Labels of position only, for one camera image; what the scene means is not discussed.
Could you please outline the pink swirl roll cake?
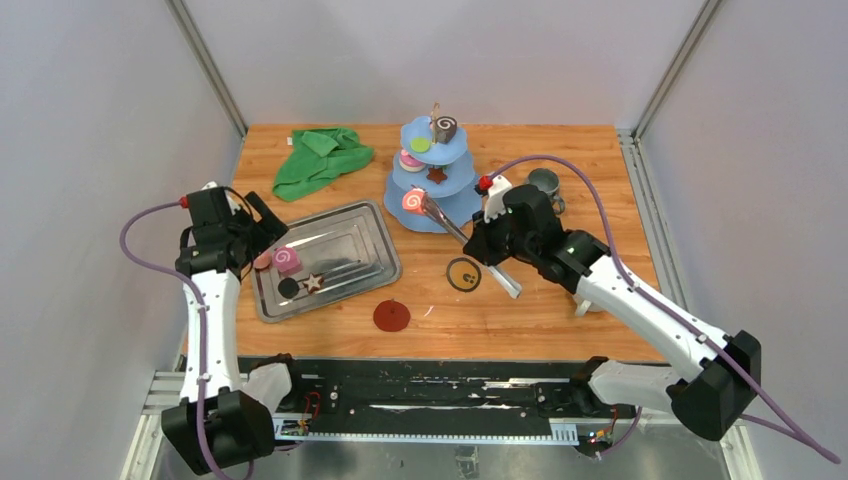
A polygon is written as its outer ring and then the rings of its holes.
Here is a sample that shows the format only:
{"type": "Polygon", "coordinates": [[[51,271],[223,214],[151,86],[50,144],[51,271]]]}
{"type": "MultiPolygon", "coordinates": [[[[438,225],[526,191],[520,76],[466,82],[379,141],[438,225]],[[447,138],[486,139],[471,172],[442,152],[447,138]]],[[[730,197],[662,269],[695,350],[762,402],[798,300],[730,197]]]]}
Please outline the pink swirl roll cake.
{"type": "Polygon", "coordinates": [[[302,261],[296,250],[288,246],[274,249],[271,254],[271,264],[282,276],[291,276],[303,269],[302,261]]]}

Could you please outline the black round cookie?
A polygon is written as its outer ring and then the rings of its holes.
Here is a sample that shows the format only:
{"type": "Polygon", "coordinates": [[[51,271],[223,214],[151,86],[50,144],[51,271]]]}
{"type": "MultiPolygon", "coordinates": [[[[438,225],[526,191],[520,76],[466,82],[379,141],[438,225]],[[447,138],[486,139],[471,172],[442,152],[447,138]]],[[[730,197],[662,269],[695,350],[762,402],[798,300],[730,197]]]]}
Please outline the black round cookie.
{"type": "Polygon", "coordinates": [[[284,299],[291,300],[298,296],[300,284],[295,279],[286,277],[278,282],[277,291],[284,299]]]}

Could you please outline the white star cookie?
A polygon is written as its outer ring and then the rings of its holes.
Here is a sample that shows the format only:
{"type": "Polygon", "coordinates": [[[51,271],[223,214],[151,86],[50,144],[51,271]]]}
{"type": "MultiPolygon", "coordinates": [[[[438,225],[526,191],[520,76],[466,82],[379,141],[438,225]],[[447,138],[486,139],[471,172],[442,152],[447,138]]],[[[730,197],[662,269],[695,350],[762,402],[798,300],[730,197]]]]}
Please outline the white star cookie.
{"type": "Polygon", "coordinates": [[[322,274],[310,273],[302,284],[309,295],[320,291],[323,287],[324,276],[322,274]]]}

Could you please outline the steel rectangular tray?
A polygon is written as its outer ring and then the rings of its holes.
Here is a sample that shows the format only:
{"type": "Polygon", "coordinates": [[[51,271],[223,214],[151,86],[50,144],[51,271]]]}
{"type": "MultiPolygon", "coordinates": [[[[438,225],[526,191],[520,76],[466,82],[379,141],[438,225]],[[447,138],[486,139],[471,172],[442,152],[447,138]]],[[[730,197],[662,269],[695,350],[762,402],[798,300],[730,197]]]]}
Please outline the steel rectangular tray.
{"type": "Polygon", "coordinates": [[[397,281],[402,266],[379,206],[360,200],[320,212],[289,224],[289,231],[267,249],[288,246],[296,250],[303,269],[282,276],[271,265],[254,270],[253,293],[259,318],[277,323],[397,281]],[[309,295],[302,282],[310,273],[324,276],[320,291],[309,295]],[[284,299],[280,280],[299,282],[296,298],[284,299]]]}

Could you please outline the steel serving tongs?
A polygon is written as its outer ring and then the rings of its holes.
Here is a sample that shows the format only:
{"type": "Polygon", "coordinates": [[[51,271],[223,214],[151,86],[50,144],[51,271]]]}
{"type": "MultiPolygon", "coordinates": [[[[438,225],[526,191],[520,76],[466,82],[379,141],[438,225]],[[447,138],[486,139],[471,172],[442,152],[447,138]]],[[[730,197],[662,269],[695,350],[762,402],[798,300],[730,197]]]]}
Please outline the steel serving tongs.
{"type": "MultiPolygon", "coordinates": [[[[441,226],[462,246],[464,246],[468,242],[469,237],[450,220],[450,218],[446,215],[446,213],[442,210],[438,203],[430,198],[428,193],[427,198],[425,200],[425,205],[425,217],[429,218],[434,223],[441,226]]],[[[489,271],[492,277],[500,284],[500,286],[510,295],[511,298],[517,299],[520,296],[520,294],[522,293],[522,286],[510,275],[508,275],[501,267],[485,265],[485,268],[489,271]]]]}

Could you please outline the brown star cookie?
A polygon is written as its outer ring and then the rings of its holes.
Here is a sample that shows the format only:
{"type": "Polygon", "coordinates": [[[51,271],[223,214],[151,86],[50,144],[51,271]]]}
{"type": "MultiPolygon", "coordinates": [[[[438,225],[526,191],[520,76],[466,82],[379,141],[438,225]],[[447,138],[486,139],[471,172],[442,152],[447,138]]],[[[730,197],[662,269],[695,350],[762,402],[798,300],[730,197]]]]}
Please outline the brown star cookie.
{"type": "Polygon", "coordinates": [[[445,169],[443,167],[429,167],[426,175],[426,179],[430,182],[440,185],[442,182],[446,181],[448,178],[445,173],[445,169]]]}

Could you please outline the dark chocolate swirl roll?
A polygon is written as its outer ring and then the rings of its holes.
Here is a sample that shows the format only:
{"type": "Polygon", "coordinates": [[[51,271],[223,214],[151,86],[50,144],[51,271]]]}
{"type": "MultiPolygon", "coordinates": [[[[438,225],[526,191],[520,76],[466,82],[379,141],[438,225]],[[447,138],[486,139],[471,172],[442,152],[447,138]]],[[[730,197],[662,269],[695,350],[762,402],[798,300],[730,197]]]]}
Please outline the dark chocolate swirl roll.
{"type": "Polygon", "coordinates": [[[458,122],[451,116],[439,116],[431,121],[431,130],[434,144],[448,144],[458,131],[458,122]]]}

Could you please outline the green macaron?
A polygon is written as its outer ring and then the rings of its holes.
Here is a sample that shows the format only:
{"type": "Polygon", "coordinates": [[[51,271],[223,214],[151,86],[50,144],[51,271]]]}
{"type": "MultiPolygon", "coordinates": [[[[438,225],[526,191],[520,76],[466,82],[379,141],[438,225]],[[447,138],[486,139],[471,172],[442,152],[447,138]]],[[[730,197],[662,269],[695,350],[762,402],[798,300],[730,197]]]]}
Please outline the green macaron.
{"type": "Polygon", "coordinates": [[[415,137],[410,140],[409,146],[414,152],[424,153],[430,149],[431,140],[425,137],[415,137]]]}

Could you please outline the pink frosted donut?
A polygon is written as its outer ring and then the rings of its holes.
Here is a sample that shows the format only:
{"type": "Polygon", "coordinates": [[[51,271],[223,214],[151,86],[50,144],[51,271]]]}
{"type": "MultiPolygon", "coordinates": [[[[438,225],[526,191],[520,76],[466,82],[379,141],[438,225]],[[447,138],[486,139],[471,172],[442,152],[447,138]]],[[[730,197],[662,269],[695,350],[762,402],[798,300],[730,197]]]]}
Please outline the pink frosted donut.
{"type": "Polygon", "coordinates": [[[407,150],[402,149],[398,156],[399,166],[408,172],[416,173],[424,170],[427,165],[414,158],[407,150]]]}

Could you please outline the salmon swirl roll cake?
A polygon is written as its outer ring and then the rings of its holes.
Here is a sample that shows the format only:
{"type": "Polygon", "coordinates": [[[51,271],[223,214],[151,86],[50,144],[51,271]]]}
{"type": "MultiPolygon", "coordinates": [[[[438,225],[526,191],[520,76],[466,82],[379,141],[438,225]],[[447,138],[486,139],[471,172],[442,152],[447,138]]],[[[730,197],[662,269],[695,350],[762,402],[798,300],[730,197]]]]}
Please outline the salmon swirl roll cake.
{"type": "Polygon", "coordinates": [[[405,193],[401,200],[405,212],[424,216],[426,214],[425,200],[427,192],[421,188],[413,188],[405,193]]]}

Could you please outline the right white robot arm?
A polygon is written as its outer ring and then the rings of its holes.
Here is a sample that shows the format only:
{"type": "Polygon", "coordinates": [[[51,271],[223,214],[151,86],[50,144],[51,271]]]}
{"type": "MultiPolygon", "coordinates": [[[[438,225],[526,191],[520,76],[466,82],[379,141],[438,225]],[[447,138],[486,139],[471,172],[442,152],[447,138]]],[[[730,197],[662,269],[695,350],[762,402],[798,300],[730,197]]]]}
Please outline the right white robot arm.
{"type": "Polygon", "coordinates": [[[724,437],[757,393],[762,347],[741,330],[728,335],[680,308],[630,269],[609,246],[584,230],[563,228],[546,194],[502,176],[483,178],[488,198],[473,216],[463,251],[487,266],[508,258],[533,266],[575,301],[611,313],[647,340],[667,366],[590,359],[571,380],[571,400],[594,417],[609,405],[629,404],[672,413],[699,437],[724,437]]]}

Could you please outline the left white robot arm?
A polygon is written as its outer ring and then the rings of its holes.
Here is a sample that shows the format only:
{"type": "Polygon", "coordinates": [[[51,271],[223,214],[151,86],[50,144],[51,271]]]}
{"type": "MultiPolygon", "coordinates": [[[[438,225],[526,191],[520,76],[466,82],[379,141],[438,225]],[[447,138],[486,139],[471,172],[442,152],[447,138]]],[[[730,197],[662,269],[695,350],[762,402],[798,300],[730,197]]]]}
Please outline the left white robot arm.
{"type": "Polygon", "coordinates": [[[245,196],[214,182],[180,201],[191,224],[180,238],[174,274],[188,307],[186,372],[177,406],[162,429],[196,475],[222,475],[275,449],[272,415],[298,411],[306,386],[290,375],[283,354],[240,376],[236,312],[242,272],[288,231],[254,192],[245,196]]]}

